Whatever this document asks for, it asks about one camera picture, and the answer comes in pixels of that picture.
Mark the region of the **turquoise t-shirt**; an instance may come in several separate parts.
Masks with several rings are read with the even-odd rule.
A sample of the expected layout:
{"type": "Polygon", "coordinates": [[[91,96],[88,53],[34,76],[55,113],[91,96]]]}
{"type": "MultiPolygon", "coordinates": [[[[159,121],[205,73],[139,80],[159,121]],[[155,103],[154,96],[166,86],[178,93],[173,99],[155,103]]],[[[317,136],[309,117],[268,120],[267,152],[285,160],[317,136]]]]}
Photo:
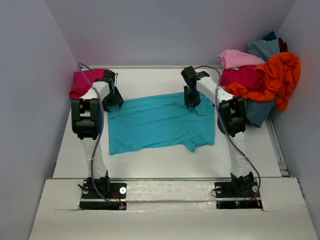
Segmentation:
{"type": "Polygon", "coordinates": [[[126,100],[107,115],[109,154],[184,145],[190,152],[215,142],[215,108],[205,95],[187,108],[182,92],[126,100]]]}

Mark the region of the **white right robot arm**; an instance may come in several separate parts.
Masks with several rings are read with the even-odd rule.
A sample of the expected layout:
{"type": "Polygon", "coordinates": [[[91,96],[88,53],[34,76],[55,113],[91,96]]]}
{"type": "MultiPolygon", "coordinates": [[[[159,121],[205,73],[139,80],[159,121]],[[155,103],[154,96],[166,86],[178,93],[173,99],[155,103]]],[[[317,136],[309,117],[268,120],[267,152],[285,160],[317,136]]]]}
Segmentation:
{"type": "Polygon", "coordinates": [[[210,99],[216,108],[218,128],[227,140],[231,180],[215,182],[214,195],[219,199],[249,197],[250,191],[258,185],[253,173],[256,169],[245,153],[247,112],[244,98],[228,93],[206,71],[197,72],[193,66],[184,68],[181,75],[186,83],[185,106],[199,106],[200,94],[210,99]]]}

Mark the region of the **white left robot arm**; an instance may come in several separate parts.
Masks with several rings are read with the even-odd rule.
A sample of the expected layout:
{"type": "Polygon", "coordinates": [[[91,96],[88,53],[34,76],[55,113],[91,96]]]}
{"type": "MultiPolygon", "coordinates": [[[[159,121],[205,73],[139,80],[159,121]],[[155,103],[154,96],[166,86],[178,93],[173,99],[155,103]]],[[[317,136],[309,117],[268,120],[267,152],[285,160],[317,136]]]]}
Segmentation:
{"type": "Polygon", "coordinates": [[[118,74],[109,69],[76,71],[71,98],[71,128],[80,139],[88,165],[88,177],[80,186],[91,199],[106,198],[112,190],[104,164],[100,140],[104,116],[112,107],[121,108],[124,100],[116,86],[118,74]]]}

